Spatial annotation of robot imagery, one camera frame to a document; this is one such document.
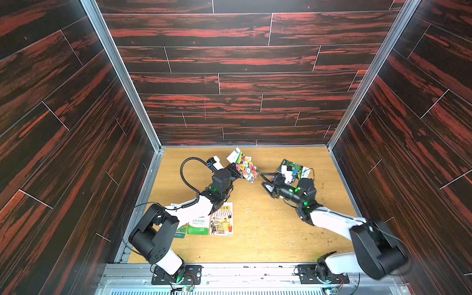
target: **wooden tabletop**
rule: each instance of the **wooden tabletop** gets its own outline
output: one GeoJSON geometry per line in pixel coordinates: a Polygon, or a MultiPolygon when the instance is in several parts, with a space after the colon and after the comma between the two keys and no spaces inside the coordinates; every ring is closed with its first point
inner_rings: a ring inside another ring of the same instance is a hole
{"type": "MultiPolygon", "coordinates": [[[[314,169],[316,200],[326,207],[348,215],[354,208],[326,147],[242,148],[261,172],[273,173],[283,159],[314,169]]],[[[163,206],[182,203],[195,197],[180,178],[180,165],[189,157],[206,161],[216,155],[225,167],[233,148],[167,148],[154,183],[150,202],[163,206]]],[[[202,191],[211,184],[212,172],[198,161],[184,167],[185,179],[202,191]]],[[[175,238],[172,249],[186,262],[310,262],[338,251],[351,252],[352,243],[323,228],[310,226],[295,209],[281,199],[272,199],[261,186],[245,179],[234,183],[228,202],[233,202],[233,236],[186,235],[175,238]]],[[[146,263],[131,253],[129,263],[146,263]]]]}

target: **snack bag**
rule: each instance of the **snack bag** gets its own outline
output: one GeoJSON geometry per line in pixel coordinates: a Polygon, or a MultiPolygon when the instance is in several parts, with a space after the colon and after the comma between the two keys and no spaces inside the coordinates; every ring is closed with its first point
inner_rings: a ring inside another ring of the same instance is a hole
{"type": "Polygon", "coordinates": [[[239,148],[236,148],[227,158],[228,162],[235,163],[236,169],[251,184],[259,176],[260,170],[254,165],[252,157],[245,156],[239,148]]]}

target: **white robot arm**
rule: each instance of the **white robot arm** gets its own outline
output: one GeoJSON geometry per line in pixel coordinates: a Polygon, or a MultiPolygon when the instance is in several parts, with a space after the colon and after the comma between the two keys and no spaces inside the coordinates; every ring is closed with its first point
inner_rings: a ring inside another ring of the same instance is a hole
{"type": "Polygon", "coordinates": [[[407,252],[384,222],[373,222],[332,211],[316,199],[313,179],[302,178],[298,186],[285,184],[281,173],[266,174],[262,186],[273,198],[283,198],[296,204],[295,211],[302,221],[333,231],[352,241],[354,252],[330,253],[318,259],[318,277],[324,281],[341,273],[365,273],[381,279],[408,260],[407,252]]]}
{"type": "Polygon", "coordinates": [[[196,192],[197,197],[176,206],[163,207],[154,203],[128,238],[150,264],[157,264],[165,270],[174,283],[181,280],[185,270],[185,262],[170,248],[176,230],[193,219],[216,212],[228,200],[233,182],[241,178],[234,163],[223,168],[216,156],[207,162],[199,158],[186,159],[180,167],[180,175],[184,183],[196,192]],[[183,167],[189,160],[198,160],[215,173],[212,184],[202,192],[191,186],[183,176],[183,167]],[[160,229],[155,230],[153,225],[160,226],[160,229]]]}

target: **metal grille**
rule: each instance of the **metal grille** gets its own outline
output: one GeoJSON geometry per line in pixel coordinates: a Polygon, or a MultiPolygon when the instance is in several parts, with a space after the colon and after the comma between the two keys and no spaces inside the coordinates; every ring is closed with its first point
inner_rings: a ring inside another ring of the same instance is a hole
{"type": "MultiPolygon", "coordinates": [[[[151,291],[149,289],[113,290],[111,295],[169,295],[170,291],[151,291]]],[[[188,295],[188,292],[175,292],[176,295],[188,295]]],[[[192,295],[322,295],[319,290],[306,291],[193,291],[192,295]]]]}

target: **book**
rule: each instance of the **book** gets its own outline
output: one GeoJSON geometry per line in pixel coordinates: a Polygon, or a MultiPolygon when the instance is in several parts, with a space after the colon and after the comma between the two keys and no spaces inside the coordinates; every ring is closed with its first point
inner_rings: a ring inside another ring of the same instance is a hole
{"type": "Polygon", "coordinates": [[[210,236],[232,236],[234,225],[233,202],[225,202],[211,215],[210,236]]]}
{"type": "Polygon", "coordinates": [[[179,238],[179,239],[185,238],[185,234],[187,233],[187,227],[188,227],[188,223],[185,223],[184,225],[182,225],[181,227],[179,227],[179,228],[176,230],[176,233],[175,233],[174,237],[179,238]]]}
{"type": "Polygon", "coordinates": [[[210,216],[195,218],[188,223],[188,235],[208,235],[210,233],[210,216]]]}

